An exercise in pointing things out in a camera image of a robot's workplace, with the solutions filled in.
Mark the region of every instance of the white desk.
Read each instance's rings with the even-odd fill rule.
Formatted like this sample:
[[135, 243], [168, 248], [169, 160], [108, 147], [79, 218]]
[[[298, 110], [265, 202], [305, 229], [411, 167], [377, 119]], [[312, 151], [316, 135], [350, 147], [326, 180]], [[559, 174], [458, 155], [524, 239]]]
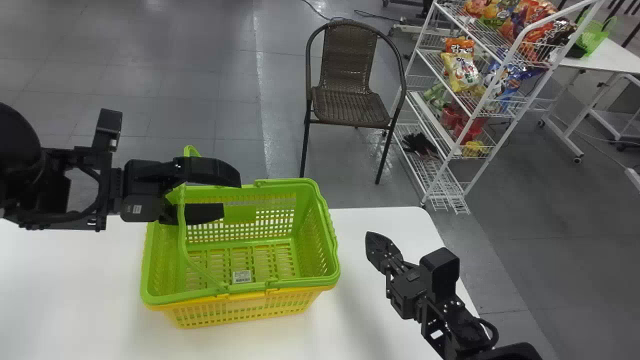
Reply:
[[[181, 330], [140, 300], [145, 226], [27, 232], [0, 220], [0, 348], [19, 359], [439, 359], [385, 297], [364, 236], [391, 238], [405, 259], [443, 246], [420, 208], [334, 209], [342, 275], [301, 315]], [[458, 296], [477, 311], [461, 281]]]
[[[595, 49], [595, 51], [593, 51], [593, 54], [581, 59], [564, 58], [562, 61], [560, 61], [560, 66], [576, 69], [576, 73], [571, 81], [564, 85], [563, 89], [560, 91], [560, 94], [556, 98], [556, 102], [552, 104], [546, 114], [542, 116], [540, 125], [543, 126], [545, 124], [548, 124], [549, 128], [558, 137], [560, 137], [560, 140], [562, 140], [574, 153], [574, 162], [580, 163], [582, 162], [584, 152], [580, 150], [580, 148], [577, 147], [573, 143], [573, 141], [571, 141], [571, 139], [569, 139], [569, 136], [589, 113], [594, 115], [594, 117], [598, 121], [600, 121], [607, 129], [611, 127], [599, 114], [593, 111], [593, 106], [600, 100], [600, 98], [606, 93], [606, 91], [610, 89], [611, 85], [619, 80], [620, 76], [625, 74], [640, 74], [640, 58], [632, 54], [629, 50], [616, 44], [611, 39], [606, 38]], [[570, 85], [573, 84], [582, 70], [610, 72], [611, 77], [609, 78], [609, 80], [607, 80], [605, 86], [601, 86], [600, 88], [598, 88], [598, 91], [596, 91], [596, 94], [593, 96], [591, 101], [584, 105], [583, 109], [575, 116], [575, 118], [573, 118], [566, 130], [563, 131], [556, 125], [556, 123], [554, 123], [549, 118], [549, 115], [557, 106], [557, 99]]]

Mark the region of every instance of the shopping basket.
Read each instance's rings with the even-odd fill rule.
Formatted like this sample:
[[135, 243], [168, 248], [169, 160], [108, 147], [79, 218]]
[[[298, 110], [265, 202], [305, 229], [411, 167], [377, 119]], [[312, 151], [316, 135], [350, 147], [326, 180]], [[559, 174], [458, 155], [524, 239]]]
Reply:
[[[184, 155], [199, 153], [187, 146]], [[167, 198], [178, 204], [179, 225], [148, 225], [140, 294], [177, 327], [300, 313], [335, 286], [335, 233], [313, 180], [183, 184]], [[222, 203], [225, 217], [186, 225], [185, 203]]]
[[[578, 19], [578, 26], [586, 17], [588, 12], [583, 12]], [[605, 20], [604, 23], [591, 20], [584, 28], [584, 31], [575, 41], [575, 45], [585, 51], [584, 56], [589, 56], [593, 51], [609, 36], [611, 28], [616, 24], [616, 17]]]

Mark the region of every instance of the brown chair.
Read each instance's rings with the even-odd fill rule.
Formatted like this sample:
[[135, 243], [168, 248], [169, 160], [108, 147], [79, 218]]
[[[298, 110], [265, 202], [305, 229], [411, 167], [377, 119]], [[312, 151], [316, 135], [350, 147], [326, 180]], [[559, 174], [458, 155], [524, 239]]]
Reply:
[[[311, 87], [311, 44], [316, 35], [324, 31], [320, 82]], [[402, 86], [393, 118], [387, 113], [380, 96], [369, 88], [373, 54], [378, 38], [382, 38], [394, 51]], [[391, 40], [367, 24], [353, 20], [331, 21], [315, 30], [307, 42], [307, 112], [305, 114], [305, 139], [302, 145], [300, 177], [305, 175], [309, 125], [329, 124], [384, 129], [387, 133], [385, 150], [376, 176], [380, 182], [389, 145], [400, 109], [406, 95], [406, 82], [400, 52]], [[317, 120], [311, 119], [311, 105]]]

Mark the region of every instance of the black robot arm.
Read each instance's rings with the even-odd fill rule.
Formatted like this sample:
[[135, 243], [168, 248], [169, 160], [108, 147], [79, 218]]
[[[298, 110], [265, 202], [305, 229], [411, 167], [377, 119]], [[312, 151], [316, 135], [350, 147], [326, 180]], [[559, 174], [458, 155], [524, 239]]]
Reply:
[[[166, 198], [176, 186], [241, 186], [234, 167], [210, 158], [129, 160], [124, 169], [112, 168], [121, 126], [122, 113], [102, 109], [91, 147], [43, 149], [29, 122], [0, 103], [0, 218], [26, 229], [101, 231], [112, 213], [128, 222], [177, 224], [177, 208]], [[67, 211], [71, 180], [65, 173], [73, 168], [98, 183], [95, 200], [82, 211]], [[222, 204], [185, 205], [189, 225], [222, 217]]]
[[[415, 265], [403, 259], [391, 239], [368, 232], [367, 259], [387, 278], [387, 298], [401, 318], [421, 324], [422, 337], [444, 360], [541, 360], [528, 343], [493, 347], [498, 330], [476, 318], [456, 295], [460, 259], [442, 247]], [[491, 332], [491, 337], [483, 326]]]

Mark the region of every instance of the barcode label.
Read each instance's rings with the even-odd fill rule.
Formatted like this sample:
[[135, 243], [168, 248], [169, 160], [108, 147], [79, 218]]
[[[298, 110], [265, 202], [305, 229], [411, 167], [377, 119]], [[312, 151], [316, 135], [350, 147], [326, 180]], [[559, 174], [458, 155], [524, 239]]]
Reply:
[[234, 271], [234, 284], [251, 282], [251, 270]]

